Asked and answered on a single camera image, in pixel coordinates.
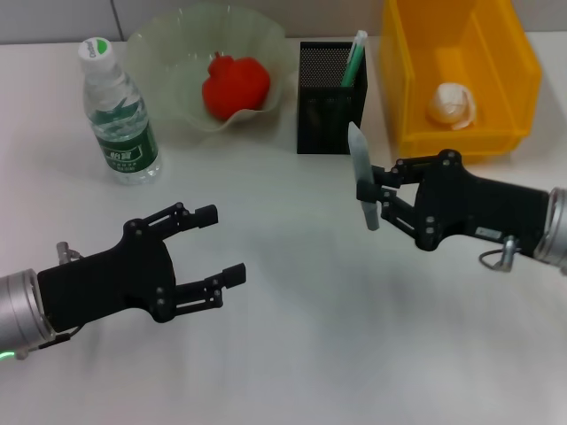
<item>table surface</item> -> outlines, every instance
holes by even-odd
[[[470,170],[549,190],[567,177],[567,33],[530,39],[545,70],[532,135]],[[161,177],[115,184],[83,116],[76,49],[0,47],[0,275],[53,267],[61,240],[103,251],[126,220],[183,201],[216,204],[220,223],[167,242],[178,282],[240,262],[248,282],[220,310],[166,325],[127,311],[0,362],[3,424],[567,422],[556,269],[518,258],[496,274],[477,261],[490,243],[456,236],[428,253],[387,223],[366,230],[349,158],[295,153],[293,83],[253,125],[205,140],[157,131]],[[390,166],[370,62],[362,129]]]

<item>plastic bottle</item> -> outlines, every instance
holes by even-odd
[[[79,58],[85,73],[83,103],[106,163],[124,184],[153,181],[161,169],[144,100],[118,65],[110,42],[89,38]]]

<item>garlic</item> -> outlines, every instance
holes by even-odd
[[[477,104],[470,90],[461,84],[441,84],[429,103],[429,114],[441,124],[451,124],[453,130],[468,127],[477,117]]]

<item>pencil holder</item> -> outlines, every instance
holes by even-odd
[[[302,42],[298,84],[298,154],[348,155],[348,124],[361,126],[368,87],[366,58],[351,87],[340,87],[350,42]]]

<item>yellow plastic bin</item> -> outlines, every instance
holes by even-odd
[[[541,69],[509,0],[384,0],[383,20],[378,68],[400,156],[501,155],[530,133]],[[443,82],[471,90],[478,113],[470,127],[430,118]]]

